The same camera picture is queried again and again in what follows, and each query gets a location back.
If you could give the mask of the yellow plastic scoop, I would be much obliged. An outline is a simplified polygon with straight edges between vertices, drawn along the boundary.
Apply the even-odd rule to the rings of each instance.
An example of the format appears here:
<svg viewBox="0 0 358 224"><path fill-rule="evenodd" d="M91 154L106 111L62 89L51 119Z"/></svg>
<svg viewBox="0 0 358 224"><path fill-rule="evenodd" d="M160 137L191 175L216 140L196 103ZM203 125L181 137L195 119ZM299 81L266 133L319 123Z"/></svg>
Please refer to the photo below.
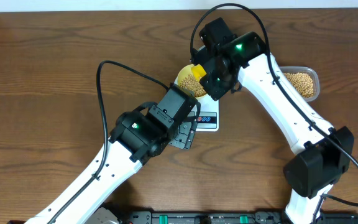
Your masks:
<svg viewBox="0 0 358 224"><path fill-rule="evenodd" d="M191 72L197 81L200 81L207 74L200 64L191 67Z"/></svg>

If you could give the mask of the yellow plastic bowl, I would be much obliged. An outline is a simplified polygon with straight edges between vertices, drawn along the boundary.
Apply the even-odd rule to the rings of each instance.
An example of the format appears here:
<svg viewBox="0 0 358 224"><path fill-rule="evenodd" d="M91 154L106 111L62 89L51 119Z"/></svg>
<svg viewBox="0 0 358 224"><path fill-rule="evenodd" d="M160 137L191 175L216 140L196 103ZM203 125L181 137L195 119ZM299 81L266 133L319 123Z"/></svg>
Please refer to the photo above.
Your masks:
<svg viewBox="0 0 358 224"><path fill-rule="evenodd" d="M177 76L177 78L176 78L176 80L175 80L175 83L176 83L177 85L179 85L180 82L181 82L188 74L192 74L192 72L191 72L191 67L193 67L193 65L187 65L187 66L183 67L183 68L179 71L178 76Z"/></svg>

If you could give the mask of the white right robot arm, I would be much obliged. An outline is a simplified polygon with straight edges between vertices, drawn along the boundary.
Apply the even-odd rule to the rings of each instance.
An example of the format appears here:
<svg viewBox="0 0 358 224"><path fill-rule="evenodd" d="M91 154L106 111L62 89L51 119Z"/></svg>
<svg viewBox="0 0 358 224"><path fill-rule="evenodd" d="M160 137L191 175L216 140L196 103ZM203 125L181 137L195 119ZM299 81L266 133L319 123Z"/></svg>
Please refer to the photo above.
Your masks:
<svg viewBox="0 0 358 224"><path fill-rule="evenodd" d="M295 90L270 53L266 37L232 33L223 19L200 31L204 46L192 50L194 72L205 92L219 100L235 85L249 90L276 122L294 158L283 168L291 187L285 207L288 223L319 223L329 191L351 163L353 134L336 129Z"/></svg>

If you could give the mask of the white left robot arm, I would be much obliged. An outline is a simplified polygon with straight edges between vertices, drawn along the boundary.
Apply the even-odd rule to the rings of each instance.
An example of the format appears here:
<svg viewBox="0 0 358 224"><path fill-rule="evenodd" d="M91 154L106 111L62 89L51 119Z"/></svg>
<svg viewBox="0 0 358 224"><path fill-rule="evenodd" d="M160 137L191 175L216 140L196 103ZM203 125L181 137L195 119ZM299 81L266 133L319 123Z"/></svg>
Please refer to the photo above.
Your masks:
<svg viewBox="0 0 358 224"><path fill-rule="evenodd" d="M160 155L200 103L172 84L159 103L145 102L120 115L88 167L28 223L86 223L102 203L147 161Z"/></svg>

